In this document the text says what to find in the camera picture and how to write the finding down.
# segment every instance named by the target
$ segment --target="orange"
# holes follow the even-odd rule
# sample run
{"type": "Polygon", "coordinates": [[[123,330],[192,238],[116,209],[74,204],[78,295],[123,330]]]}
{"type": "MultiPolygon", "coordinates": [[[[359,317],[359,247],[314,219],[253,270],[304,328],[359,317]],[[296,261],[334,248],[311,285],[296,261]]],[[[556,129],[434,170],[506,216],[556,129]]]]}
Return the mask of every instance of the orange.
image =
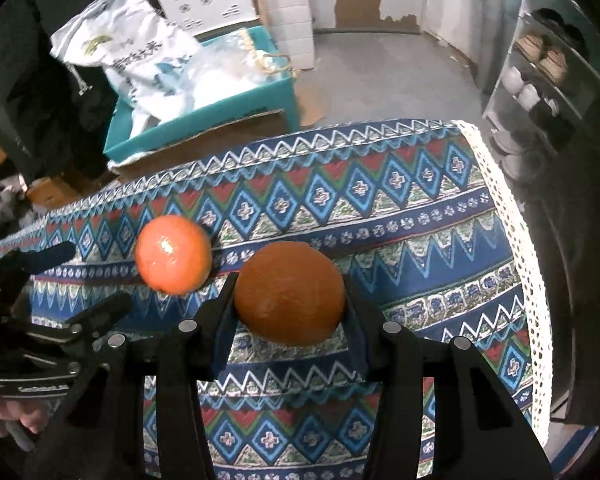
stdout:
{"type": "Polygon", "coordinates": [[[160,216],[140,231],[136,264],[154,290],[174,296],[196,290],[209,276],[211,261],[206,232],[182,216],[160,216]]]}
{"type": "Polygon", "coordinates": [[[257,251],[235,283],[234,305],[254,334],[288,346],[329,338],[345,307],[338,268],[303,242],[274,242],[257,251]]]}

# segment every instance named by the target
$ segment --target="silver bolt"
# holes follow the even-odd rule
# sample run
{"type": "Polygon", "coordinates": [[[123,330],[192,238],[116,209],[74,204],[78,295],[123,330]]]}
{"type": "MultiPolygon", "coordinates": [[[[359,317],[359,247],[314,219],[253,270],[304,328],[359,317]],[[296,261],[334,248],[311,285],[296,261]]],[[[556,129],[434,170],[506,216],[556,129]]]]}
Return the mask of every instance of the silver bolt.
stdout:
{"type": "Polygon", "coordinates": [[[122,334],[114,334],[109,339],[107,339],[107,344],[111,348],[118,348],[122,346],[122,344],[126,341],[126,338],[122,334]]]}
{"type": "Polygon", "coordinates": [[[469,341],[465,337],[460,336],[454,339],[454,345],[456,345],[456,348],[459,348],[461,350],[468,350],[469,348],[471,348],[471,341],[469,341]]]}
{"type": "Polygon", "coordinates": [[[402,327],[400,326],[400,324],[396,323],[395,321],[385,321],[382,325],[382,330],[384,330],[388,334],[397,334],[398,332],[400,332],[401,329],[402,327]]]}
{"type": "Polygon", "coordinates": [[[178,330],[181,332],[193,332],[198,328],[198,324],[193,319],[185,319],[178,325],[178,330]]]}
{"type": "Polygon", "coordinates": [[[80,372],[80,363],[77,363],[76,361],[72,361],[69,363],[67,369],[69,370],[69,373],[71,375],[75,375],[78,372],[80,372]]]}

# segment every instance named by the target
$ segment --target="lace trim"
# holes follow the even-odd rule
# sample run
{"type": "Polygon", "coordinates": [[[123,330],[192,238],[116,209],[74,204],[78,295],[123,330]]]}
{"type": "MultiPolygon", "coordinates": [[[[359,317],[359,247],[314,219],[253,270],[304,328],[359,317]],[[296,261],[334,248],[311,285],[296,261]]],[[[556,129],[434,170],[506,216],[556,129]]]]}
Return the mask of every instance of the lace trim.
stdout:
{"type": "Polygon", "coordinates": [[[507,187],[502,171],[482,141],[480,130],[473,124],[464,121],[453,122],[474,152],[484,181],[504,225],[513,252],[513,260],[522,281],[534,378],[532,427],[540,444],[544,446],[549,438],[549,412],[554,369],[551,317],[538,257],[513,194],[507,187]]]}

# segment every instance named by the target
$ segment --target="white bag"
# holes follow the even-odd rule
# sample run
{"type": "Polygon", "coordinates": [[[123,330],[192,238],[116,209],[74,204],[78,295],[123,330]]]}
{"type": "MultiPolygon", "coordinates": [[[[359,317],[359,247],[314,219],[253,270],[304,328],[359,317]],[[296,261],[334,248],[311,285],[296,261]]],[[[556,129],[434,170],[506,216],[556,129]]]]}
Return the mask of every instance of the white bag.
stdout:
{"type": "Polygon", "coordinates": [[[170,121],[193,108],[181,69],[202,46],[160,17],[147,0],[95,0],[51,36],[51,55],[101,66],[138,116],[170,121]]]}

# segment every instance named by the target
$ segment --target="orange fruit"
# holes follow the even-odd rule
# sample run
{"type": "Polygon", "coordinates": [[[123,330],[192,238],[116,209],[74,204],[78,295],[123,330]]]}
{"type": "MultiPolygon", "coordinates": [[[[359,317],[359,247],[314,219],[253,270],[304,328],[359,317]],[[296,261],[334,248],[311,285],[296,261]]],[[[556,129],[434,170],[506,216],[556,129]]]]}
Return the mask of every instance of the orange fruit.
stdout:
{"type": "Polygon", "coordinates": [[[309,346],[333,335],[345,307],[338,268],[303,242],[274,242],[257,251],[235,283],[244,325],[264,339],[309,346]]]}
{"type": "Polygon", "coordinates": [[[211,241],[202,227],[166,215],[144,226],[136,243],[140,276],[152,289],[180,296],[199,288],[211,271],[211,241]]]}

